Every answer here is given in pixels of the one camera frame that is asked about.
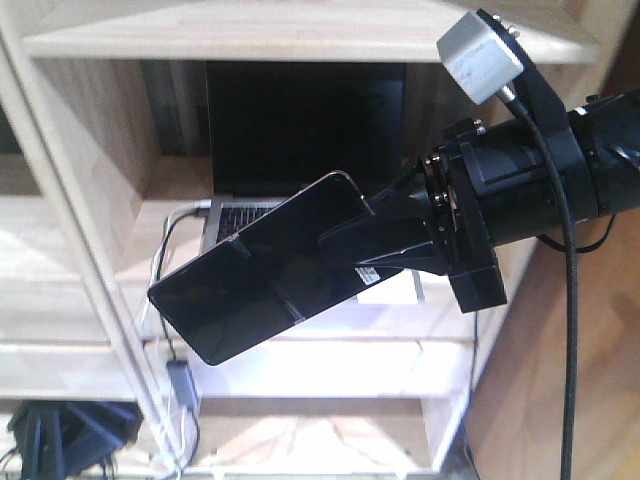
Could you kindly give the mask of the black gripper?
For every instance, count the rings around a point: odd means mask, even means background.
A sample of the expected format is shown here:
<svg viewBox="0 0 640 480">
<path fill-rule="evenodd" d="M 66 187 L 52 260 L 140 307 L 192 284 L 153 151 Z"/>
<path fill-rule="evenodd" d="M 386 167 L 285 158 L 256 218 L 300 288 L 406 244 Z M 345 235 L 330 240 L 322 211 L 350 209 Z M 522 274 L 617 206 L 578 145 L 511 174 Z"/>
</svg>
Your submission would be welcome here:
<svg viewBox="0 0 640 480">
<path fill-rule="evenodd" d="M 423 162 L 414 159 L 367 198 L 370 215 L 321 235 L 321 252 L 336 266 L 447 274 L 464 313 L 505 304 L 496 247 L 561 224 L 530 130 L 511 120 L 479 133 L 472 120 L 464 119 L 444 130 L 429 172 L 430 195 L 447 198 L 437 209 L 447 247 L 428 198 Z"/>
</svg>

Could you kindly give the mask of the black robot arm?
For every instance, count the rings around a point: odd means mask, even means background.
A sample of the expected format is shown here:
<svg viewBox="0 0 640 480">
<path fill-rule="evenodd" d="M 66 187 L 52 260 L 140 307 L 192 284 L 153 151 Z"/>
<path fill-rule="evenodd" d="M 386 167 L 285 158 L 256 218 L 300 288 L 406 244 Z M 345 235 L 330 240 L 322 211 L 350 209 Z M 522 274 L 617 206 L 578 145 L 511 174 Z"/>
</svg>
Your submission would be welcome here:
<svg viewBox="0 0 640 480">
<path fill-rule="evenodd" d="M 564 114 L 547 145 L 576 221 L 639 204 L 639 94 Z M 510 120 L 479 133 L 469 121 L 444 132 L 431 157 L 410 165 L 370 202 L 372 215 L 324 233 L 336 266 L 413 269 L 449 279 L 463 312 L 505 303 L 496 248 L 558 227 L 560 213 L 529 128 Z"/>
</svg>

